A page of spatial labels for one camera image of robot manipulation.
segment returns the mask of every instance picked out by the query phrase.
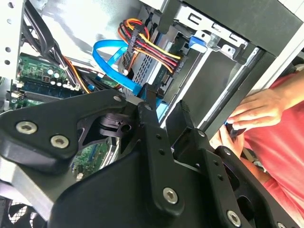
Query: person's finger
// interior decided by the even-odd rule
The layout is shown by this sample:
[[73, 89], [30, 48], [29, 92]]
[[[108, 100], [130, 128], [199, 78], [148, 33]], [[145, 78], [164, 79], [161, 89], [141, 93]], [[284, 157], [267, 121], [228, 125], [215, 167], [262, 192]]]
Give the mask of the person's finger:
[[255, 127], [266, 127], [273, 126], [280, 122], [279, 119], [273, 118], [271, 116], [261, 117], [255, 120], [240, 121], [232, 125], [235, 130], [244, 128], [255, 128]]
[[266, 106], [262, 106], [259, 108], [255, 108], [255, 109], [251, 109], [248, 111], [245, 111], [241, 114], [235, 115], [233, 117], [231, 117], [229, 119], [229, 121], [227, 120], [227, 122], [233, 122], [233, 123], [237, 123], [240, 121], [247, 121], [247, 120], [255, 120], [258, 118], [262, 118], [265, 116], [274, 116], [271, 113], [271, 110], [269, 110], [269, 108], [267, 108]]
[[239, 115], [241, 113], [244, 113], [246, 111], [252, 110], [252, 109], [256, 109], [256, 108], [260, 108], [262, 107], [264, 104], [262, 101], [260, 100], [255, 100], [255, 101], [251, 101], [249, 103], [245, 103], [245, 104], [241, 104], [240, 106], [238, 106], [233, 113], [230, 115], [230, 117], [227, 119], [227, 122], [229, 124], [233, 124], [234, 123], [234, 117], [236, 115]]
[[220, 139], [222, 140], [223, 146], [233, 148], [232, 139], [230, 138], [225, 125], [221, 126], [221, 128], [219, 129], [219, 132], [220, 132]]

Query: capacitor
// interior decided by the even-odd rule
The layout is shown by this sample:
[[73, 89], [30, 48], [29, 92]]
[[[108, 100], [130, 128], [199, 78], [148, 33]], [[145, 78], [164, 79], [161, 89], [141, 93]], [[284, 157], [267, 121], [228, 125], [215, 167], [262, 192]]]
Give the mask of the capacitor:
[[55, 78], [59, 78], [59, 77], [60, 77], [60, 74], [59, 74], [58, 72], [55, 72], [55, 73], [54, 73], [54, 77], [55, 77]]
[[56, 79], [56, 78], [54, 78], [54, 77], [51, 78], [51, 80], [50, 80], [50, 84], [51, 84], [51, 85], [54, 86], [54, 85], [56, 84], [56, 82], [57, 82], [57, 79]]
[[62, 83], [63, 83], [63, 82], [62, 82], [62, 79], [58, 79], [58, 80], [57, 80], [57, 86], [62, 86]]
[[49, 69], [47, 70], [47, 73], [48, 73], [49, 75], [53, 75], [54, 71], [53, 71], [52, 68], [49, 68]]
[[67, 83], [68, 83], [68, 81], [67, 81], [67, 80], [63, 81], [63, 83], [62, 83], [62, 87], [67, 88]]

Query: orange wire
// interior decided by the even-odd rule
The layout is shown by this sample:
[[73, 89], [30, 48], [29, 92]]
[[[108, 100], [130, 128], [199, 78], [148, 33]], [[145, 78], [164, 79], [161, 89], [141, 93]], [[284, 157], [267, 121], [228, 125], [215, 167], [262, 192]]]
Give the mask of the orange wire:
[[161, 64], [163, 64], [169, 71], [170, 71], [170, 73], [173, 73], [173, 70], [167, 65], [167, 64], [165, 64], [163, 61], [161, 61], [160, 59], [158, 59], [158, 58], [156, 58], [156, 57], [154, 57], [153, 55], [150, 55], [148, 52], [145, 52], [145, 51], [143, 51], [143, 50], [141, 50], [141, 49], [138, 49], [138, 48], [134, 48], [136, 51], [138, 51], [138, 52], [141, 52], [141, 53], [143, 53], [143, 54], [145, 54], [145, 55], [147, 55], [147, 56], [150, 56], [151, 58], [153, 58], [153, 59], [155, 59], [156, 61], [158, 61], [158, 62], [160, 62]]
[[86, 92], [87, 94], [91, 93], [91, 91], [88, 90], [88, 89], [86, 88], [85, 84], [83, 83], [81, 77], [80, 77], [79, 74], [77, 73], [77, 71], [76, 71], [75, 67], [73, 66], [73, 64], [72, 64], [66, 57], [63, 56], [63, 58], [64, 58], [65, 61], [70, 65], [70, 67], [73, 69], [73, 71], [74, 71], [74, 73], [75, 73], [75, 75], [76, 75], [76, 77], [77, 77], [77, 79], [78, 79], [78, 82], [80, 83], [81, 87], [85, 90], [85, 92]]
[[[123, 37], [123, 35], [121, 34], [120, 29], [118, 29], [118, 35], [120, 36], [120, 38], [121, 38], [124, 42], [128, 43], [127, 40], [126, 40], [126, 39]], [[136, 51], [138, 51], [138, 52], [141, 52], [141, 53], [144, 53], [145, 55], [150, 56], [151, 58], [155, 59], [156, 61], [161, 62], [161, 64], [163, 64], [163, 65], [170, 71], [170, 73], [173, 73], [173, 70], [172, 70], [167, 64], [165, 64], [163, 61], [161, 61], [160, 59], [158, 59], [158, 58], [156, 58], [156, 57], [150, 55], [148, 52], [145, 52], [145, 51], [143, 51], [143, 50], [141, 50], [141, 49], [138, 49], [138, 48], [136, 48], [136, 47], [135, 47], [134, 49], [135, 49]]]
[[[132, 30], [134, 29], [134, 26], [132, 26], [132, 25], [130, 24], [130, 21], [131, 21], [131, 20], [135, 20], [135, 21], [138, 21], [138, 22], [142, 23], [142, 21], [138, 20], [137, 18], [130, 18], [130, 19], [126, 20], [127, 26], [128, 26], [130, 29], [132, 29]], [[145, 26], [145, 29], [146, 29], [146, 32], [147, 32], [147, 35], [148, 35], [147, 39], [150, 40], [150, 34], [149, 34], [149, 31], [148, 31], [148, 29], [147, 29], [146, 26]]]

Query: red wire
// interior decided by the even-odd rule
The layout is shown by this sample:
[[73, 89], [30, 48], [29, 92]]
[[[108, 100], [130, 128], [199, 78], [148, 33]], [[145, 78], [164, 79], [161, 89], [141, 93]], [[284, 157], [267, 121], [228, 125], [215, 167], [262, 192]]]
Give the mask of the red wire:
[[[125, 29], [124, 31], [127, 33], [128, 37], [131, 38], [131, 33], [130, 33], [128, 30], [126, 30], [126, 29]], [[139, 40], [137, 40], [136, 43], [138, 43], [138, 44], [144, 46], [144, 47], [147, 48], [149, 51], [151, 51], [151, 52], [153, 52], [154, 54], [158, 55], [159, 57], [165, 59], [168, 63], [171, 63], [173, 66], [175, 66], [175, 67], [177, 66], [177, 63], [176, 63], [176, 62], [172, 61], [171, 59], [167, 58], [166, 56], [164, 56], [164, 55], [160, 54], [159, 52], [155, 51], [153, 48], [149, 47], [148, 45], [146, 45], [146, 44], [140, 42]]]

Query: silver screw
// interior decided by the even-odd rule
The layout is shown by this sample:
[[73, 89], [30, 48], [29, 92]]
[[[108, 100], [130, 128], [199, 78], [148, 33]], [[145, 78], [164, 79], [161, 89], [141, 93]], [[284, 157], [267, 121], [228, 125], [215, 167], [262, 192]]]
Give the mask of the silver screw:
[[228, 154], [228, 155], [230, 155], [230, 154], [231, 154], [230, 150], [229, 150], [229, 149], [227, 149], [227, 148], [224, 148], [224, 151], [225, 151], [225, 153], [226, 153], [226, 154]]
[[54, 147], [64, 149], [69, 145], [69, 140], [63, 135], [55, 135], [51, 138], [51, 144]]
[[199, 131], [199, 135], [200, 135], [201, 137], [205, 137], [205, 134], [204, 134], [203, 132], [201, 132], [201, 131]]
[[178, 196], [172, 188], [164, 188], [163, 191], [164, 198], [171, 204], [176, 204], [178, 201]]
[[277, 226], [279, 227], [279, 228], [286, 228], [282, 223], [280, 223], [280, 222], [278, 222], [277, 223]]
[[118, 101], [118, 102], [121, 102], [121, 101], [122, 101], [121, 98], [120, 98], [119, 96], [114, 96], [113, 98], [114, 98], [114, 100], [116, 100], [116, 101]]
[[16, 125], [16, 130], [22, 134], [33, 134], [37, 131], [37, 125], [29, 121], [21, 121]]
[[238, 215], [232, 211], [227, 211], [227, 216], [229, 221], [235, 226], [235, 227], [241, 227], [241, 220], [239, 219]]
[[148, 109], [149, 111], [152, 111], [152, 108], [151, 108], [148, 104], [145, 104], [144, 107], [145, 107], [146, 109]]

